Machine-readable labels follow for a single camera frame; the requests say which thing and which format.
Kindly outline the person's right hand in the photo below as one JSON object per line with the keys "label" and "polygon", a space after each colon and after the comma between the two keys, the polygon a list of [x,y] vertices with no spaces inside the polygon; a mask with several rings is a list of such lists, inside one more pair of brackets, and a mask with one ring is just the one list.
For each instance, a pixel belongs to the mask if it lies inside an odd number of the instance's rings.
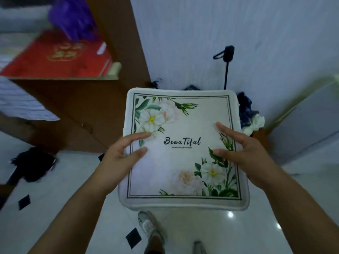
{"label": "person's right hand", "polygon": [[268,158],[264,147],[257,139],[234,131],[220,122],[216,122],[216,127],[221,133],[235,140],[236,143],[242,146],[242,150],[235,151],[240,153],[240,162],[235,164],[246,173],[251,183],[260,189],[264,189],[265,179],[263,177],[264,170],[262,165],[264,165],[266,158]]}

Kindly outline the person's left hand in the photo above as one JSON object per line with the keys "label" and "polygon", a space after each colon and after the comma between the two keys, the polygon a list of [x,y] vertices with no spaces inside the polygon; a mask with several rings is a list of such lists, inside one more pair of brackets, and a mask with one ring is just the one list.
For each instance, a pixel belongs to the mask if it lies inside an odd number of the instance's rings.
{"label": "person's left hand", "polygon": [[102,161],[96,169],[100,184],[108,193],[112,192],[125,178],[135,164],[125,164],[124,150],[130,144],[138,140],[149,138],[151,133],[134,133],[120,138],[105,153]]}

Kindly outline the person's left forearm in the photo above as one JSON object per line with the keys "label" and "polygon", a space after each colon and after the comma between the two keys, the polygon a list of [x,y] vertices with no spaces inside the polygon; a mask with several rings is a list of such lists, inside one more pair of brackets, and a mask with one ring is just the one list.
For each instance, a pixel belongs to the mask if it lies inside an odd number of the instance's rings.
{"label": "person's left forearm", "polygon": [[67,201],[28,254],[85,254],[106,196],[116,186],[112,169],[99,165]]}

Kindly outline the person's right forearm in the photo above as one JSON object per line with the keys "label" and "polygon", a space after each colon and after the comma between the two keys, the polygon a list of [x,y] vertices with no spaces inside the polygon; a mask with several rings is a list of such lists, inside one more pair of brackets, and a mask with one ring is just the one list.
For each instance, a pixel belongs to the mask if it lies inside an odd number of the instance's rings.
{"label": "person's right forearm", "polygon": [[290,175],[248,175],[262,189],[293,254],[339,254],[339,226]]}

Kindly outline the white floral seat cushion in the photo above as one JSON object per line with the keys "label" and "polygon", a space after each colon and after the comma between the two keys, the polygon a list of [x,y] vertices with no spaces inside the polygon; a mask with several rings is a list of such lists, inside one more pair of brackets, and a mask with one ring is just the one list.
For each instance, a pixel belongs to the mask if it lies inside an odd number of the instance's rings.
{"label": "white floral seat cushion", "polygon": [[121,204],[136,211],[247,209],[247,176],[236,164],[213,153],[219,148],[239,151],[242,146],[220,132],[216,122],[241,131],[235,92],[130,89],[123,136],[151,136],[124,150],[129,155],[148,149],[118,185]]}

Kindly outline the blue and white cloth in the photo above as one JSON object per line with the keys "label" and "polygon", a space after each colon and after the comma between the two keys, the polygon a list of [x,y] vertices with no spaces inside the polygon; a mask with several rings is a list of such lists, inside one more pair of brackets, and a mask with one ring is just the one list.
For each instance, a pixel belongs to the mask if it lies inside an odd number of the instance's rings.
{"label": "blue and white cloth", "polygon": [[265,118],[259,114],[259,111],[252,110],[252,101],[244,92],[237,94],[239,102],[239,117],[241,130],[247,136],[251,136],[253,132],[258,131],[265,126]]}

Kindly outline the brown wooden cabinet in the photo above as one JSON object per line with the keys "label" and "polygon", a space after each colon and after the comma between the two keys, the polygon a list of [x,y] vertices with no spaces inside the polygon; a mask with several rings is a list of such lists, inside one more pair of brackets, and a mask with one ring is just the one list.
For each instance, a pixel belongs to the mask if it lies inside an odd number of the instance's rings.
{"label": "brown wooden cabinet", "polygon": [[122,64],[119,80],[14,79],[60,120],[27,120],[0,113],[0,132],[53,154],[65,149],[104,153],[122,136],[128,90],[150,86],[132,3],[86,2],[113,60]]}

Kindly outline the person's white left sneaker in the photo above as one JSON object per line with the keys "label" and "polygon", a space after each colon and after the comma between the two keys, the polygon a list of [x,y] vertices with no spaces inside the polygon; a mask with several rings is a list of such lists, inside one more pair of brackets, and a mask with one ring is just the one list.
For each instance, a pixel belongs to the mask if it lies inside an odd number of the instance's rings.
{"label": "person's white left sneaker", "polygon": [[138,213],[138,223],[147,236],[148,243],[157,238],[162,247],[165,246],[167,238],[166,233],[151,212],[140,211]]}

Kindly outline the person's left leg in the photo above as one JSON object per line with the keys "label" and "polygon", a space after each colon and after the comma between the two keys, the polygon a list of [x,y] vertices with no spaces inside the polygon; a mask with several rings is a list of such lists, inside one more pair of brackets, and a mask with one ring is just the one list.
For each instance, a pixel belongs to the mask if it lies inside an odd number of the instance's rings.
{"label": "person's left leg", "polygon": [[150,236],[143,254],[165,254],[161,235],[153,234]]}

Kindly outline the person's grey right sneaker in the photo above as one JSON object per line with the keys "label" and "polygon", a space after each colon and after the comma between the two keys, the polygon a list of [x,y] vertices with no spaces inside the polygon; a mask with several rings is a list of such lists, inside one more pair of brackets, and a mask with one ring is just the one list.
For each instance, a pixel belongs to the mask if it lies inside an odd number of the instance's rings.
{"label": "person's grey right sneaker", "polygon": [[197,240],[193,245],[193,254],[207,254],[204,244],[202,241]]}

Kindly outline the black bag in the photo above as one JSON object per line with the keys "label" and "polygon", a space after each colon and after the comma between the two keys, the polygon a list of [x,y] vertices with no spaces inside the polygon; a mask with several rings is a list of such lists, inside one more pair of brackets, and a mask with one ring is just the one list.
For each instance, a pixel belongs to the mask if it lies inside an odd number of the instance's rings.
{"label": "black bag", "polygon": [[38,147],[32,147],[11,159],[10,163],[15,166],[15,170],[6,184],[15,186],[21,179],[27,183],[35,183],[53,169],[56,162],[54,155]]}

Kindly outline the red box with gold print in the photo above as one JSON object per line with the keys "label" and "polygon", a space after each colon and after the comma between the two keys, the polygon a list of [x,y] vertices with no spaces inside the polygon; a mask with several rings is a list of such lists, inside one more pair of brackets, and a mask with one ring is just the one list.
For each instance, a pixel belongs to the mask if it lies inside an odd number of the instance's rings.
{"label": "red box with gold print", "polygon": [[108,75],[112,65],[101,38],[72,41],[62,31],[46,30],[16,55],[0,76],[25,80],[92,79]]}

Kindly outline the purple plastic bag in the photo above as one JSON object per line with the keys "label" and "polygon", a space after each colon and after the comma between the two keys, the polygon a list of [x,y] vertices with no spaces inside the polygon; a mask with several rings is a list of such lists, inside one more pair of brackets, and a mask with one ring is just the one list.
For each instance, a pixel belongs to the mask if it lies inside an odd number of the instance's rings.
{"label": "purple plastic bag", "polygon": [[99,38],[98,27],[85,0],[54,0],[48,19],[70,40]]}

